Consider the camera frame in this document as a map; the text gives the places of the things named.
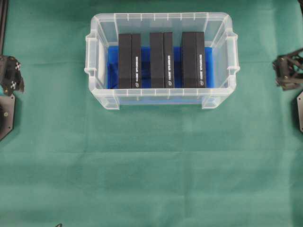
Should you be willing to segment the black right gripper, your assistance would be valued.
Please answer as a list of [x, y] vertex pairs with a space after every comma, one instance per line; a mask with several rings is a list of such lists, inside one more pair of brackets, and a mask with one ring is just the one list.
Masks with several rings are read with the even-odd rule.
[[276, 85], [284, 91], [297, 89], [303, 84], [303, 49], [279, 55], [272, 62]]

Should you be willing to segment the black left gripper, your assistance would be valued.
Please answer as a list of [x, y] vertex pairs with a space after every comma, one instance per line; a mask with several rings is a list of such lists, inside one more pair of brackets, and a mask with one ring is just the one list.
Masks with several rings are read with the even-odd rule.
[[14, 91], [24, 92], [21, 64], [15, 57], [0, 56], [0, 85], [7, 96], [11, 96]]

